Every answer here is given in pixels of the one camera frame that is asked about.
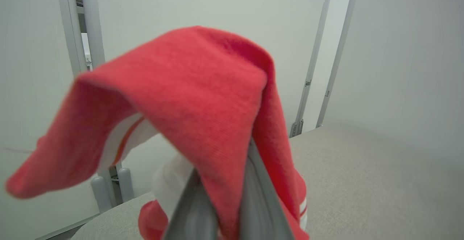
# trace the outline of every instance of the gray textured surface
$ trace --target gray textured surface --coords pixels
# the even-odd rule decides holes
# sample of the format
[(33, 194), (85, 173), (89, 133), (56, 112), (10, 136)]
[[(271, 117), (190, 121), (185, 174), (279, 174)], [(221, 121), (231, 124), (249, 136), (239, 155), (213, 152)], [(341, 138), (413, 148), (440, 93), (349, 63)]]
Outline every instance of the gray textured surface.
[[(462, 170), (356, 129), (321, 127), (290, 139), (308, 188), (308, 232), (324, 239), (464, 239)], [(140, 239), (145, 194), (84, 225), (81, 239)]]

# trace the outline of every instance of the red garment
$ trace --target red garment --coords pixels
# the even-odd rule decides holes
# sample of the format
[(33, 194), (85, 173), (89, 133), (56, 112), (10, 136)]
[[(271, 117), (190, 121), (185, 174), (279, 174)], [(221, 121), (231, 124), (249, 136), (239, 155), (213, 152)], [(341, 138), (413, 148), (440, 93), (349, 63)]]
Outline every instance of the red garment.
[[(203, 27), (166, 33), (80, 75), (7, 191), (30, 198), (85, 181), (111, 131), (139, 112), (196, 167), (227, 239), (239, 232), (252, 135), (295, 238), (307, 239), (298, 225), (304, 183), (291, 159), (274, 75), (270, 56), (235, 34)], [(143, 218), (156, 213), (144, 210), (156, 209), (142, 209), (146, 239), (158, 239), (156, 230), (165, 227), (165, 217)]]

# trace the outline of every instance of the white panel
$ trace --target white panel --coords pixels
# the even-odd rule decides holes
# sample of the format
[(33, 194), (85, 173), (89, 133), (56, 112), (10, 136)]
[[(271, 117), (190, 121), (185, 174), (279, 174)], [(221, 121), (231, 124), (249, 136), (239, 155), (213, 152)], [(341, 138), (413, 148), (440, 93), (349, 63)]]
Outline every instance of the white panel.
[[(58, 0), (0, 0), (0, 182), (45, 134), (73, 73)], [(0, 192), (0, 239), (35, 239), (98, 213), (88, 182), (32, 200)]]
[(357, 0), (324, 124), (464, 165), (464, 0)]
[[(323, 0), (98, 0), (98, 4), (107, 60), (168, 30), (192, 25), (229, 30), (258, 43), (274, 58), (277, 88), (290, 130)], [(147, 191), (151, 169), (175, 152), (167, 143), (161, 151), (154, 148), (154, 142), (148, 143), (153, 146), (134, 149), (123, 162), (131, 168), (136, 192)], [(142, 156), (144, 159), (132, 159)], [(142, 169), (142, 161), (151, 169)]]
[(304, 111), (303, 132), (316, 128), (328, 79), (340, 41), (349, 0), (330, 0), (324, 34), (320, 42), (318, 61), (311, 81), (308, 102)]

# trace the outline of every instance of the vertical metal strip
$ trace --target vertical metal strip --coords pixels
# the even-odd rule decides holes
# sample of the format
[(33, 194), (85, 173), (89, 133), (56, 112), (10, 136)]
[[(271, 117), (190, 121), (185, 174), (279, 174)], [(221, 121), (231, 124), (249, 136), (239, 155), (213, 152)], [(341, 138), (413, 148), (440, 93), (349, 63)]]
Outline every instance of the vertical metal strip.
[(347, 13), (345, 15), (345, 21), (343, 22), (343, 28), (341, 29), (340, 42), (338, 43), (337, 52), (335, 53), (335, 59), (333, 60), (332, 71), (330, 73), (330, 78), (328, 79), (327, 89), (325, 92), (324, 101), (322, 103), (322, 108), (320, 108), (318, 124), (316, 128), (322, 126), (324, 120), (325, 112), (327, 110), (328, 100), (332, 95), (332, 88), (334, 87), (335, 77), (337, 76), (338, 66), (340, 65), (341, 55), (343, 53), (343, 48), (348, 36), (348, 30), (351, 23), (351, 17), (353, 16), (353, 10), (355, 8), (356, 0), (349, 0)]
[(81, 30), (79, 26), (76, 0), (59, 0), (61, 19), (65, 30), (66, 46), (68, 48), (71, 69), (74, 77), (87, 71)]
[(300, 105), (298, 107), (297, 118), (295, 120), (295, 123), (293, 123), (292, 125), (290, 137), (301, 134), (301, 130), (303, 129), (303, 121), (302, 121), (303, 114), (305, 113), (305, 107), (308, 101), (308, 94), (310, 93), (310, 87), (311, 87), (311, 81), (312, 81), (313, 74), (314, 74), (314, 69), (316, 66), (316, 62), (318, 61), (320, 42), (322, 41), (322, 36), (324, 33), (325, 21), (327, 19), (329, 5), (330, 5), (330, 0), (324, 0), (322, 11), (320, 12), (318, 32), (316, 33), (313, 51), (311, 53), (310, 65), (306, 73), (306, 80), (304, 82)]
[(90, 54), (92, 56), (92, 66), (95, 69), (105, 63), (98, 0), (82, 0), (82, 2), (84, 4), (84, 16), (86, 18), (88, 47), (90, 48)]

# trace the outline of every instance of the red fabric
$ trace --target red fabric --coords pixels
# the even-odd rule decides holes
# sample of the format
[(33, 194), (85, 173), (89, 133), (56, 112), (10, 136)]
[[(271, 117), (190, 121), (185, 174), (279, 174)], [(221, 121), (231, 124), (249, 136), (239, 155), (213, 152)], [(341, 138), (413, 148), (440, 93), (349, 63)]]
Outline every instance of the red fabric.
[(136, 112), (196, 167), (227, 239), (238, 236), (253, 135), (295, 237), (308, 238), (298, 226), (301, 189), (272, 59), (249, 40), (203, 27), (173, 30), (80, 75), (7, 191), (30, 198), (85, 181), (96, 172), (109, 132)]

